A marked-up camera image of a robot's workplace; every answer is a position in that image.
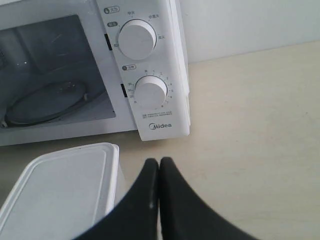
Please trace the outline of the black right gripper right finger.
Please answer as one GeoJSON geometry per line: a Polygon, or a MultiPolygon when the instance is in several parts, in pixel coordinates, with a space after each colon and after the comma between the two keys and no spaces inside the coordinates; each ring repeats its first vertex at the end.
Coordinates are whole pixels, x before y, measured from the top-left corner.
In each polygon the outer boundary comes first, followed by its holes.
{"type": "Polygon", "coordinates": [[[159,165],[158,197],[164,240],[254,240],[209,207],[182,176],[173,159],[159,165]]]}

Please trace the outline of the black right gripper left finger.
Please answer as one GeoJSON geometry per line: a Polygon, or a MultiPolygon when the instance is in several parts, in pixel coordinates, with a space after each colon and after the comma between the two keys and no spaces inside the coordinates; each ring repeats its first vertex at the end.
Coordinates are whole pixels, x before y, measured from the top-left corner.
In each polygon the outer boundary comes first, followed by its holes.
{"type": "Polygon", "coordinates": [[[144,165],[122,200],[80,235],[81,240],[156,240],[158,238],[158,174],[154,158],[144,165]]]}

